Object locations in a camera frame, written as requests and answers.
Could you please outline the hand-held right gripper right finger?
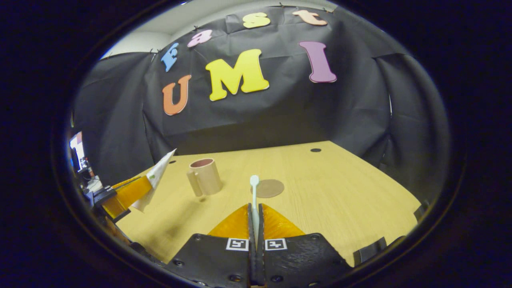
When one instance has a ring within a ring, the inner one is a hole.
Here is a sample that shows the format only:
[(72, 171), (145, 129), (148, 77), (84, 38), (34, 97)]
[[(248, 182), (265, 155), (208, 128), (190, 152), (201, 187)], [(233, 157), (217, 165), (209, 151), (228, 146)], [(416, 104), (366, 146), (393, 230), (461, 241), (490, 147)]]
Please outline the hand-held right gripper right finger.
[(271, 224), (278, 212), (265, 204), (258, 205), (258, 285), (265, 288), (322, 288), (353, 268), (320, 233), (294, 233), (285, 236)]

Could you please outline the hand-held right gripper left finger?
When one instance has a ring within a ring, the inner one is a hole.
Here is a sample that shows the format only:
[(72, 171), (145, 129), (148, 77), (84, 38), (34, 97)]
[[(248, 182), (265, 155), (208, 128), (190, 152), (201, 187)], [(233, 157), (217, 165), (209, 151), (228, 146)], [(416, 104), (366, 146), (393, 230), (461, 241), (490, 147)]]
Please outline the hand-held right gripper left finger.
[(198, 286), (250, 288), (256, 239), (252, 204), (245, 204), (209, 234), (192, 234), (165, 269)]

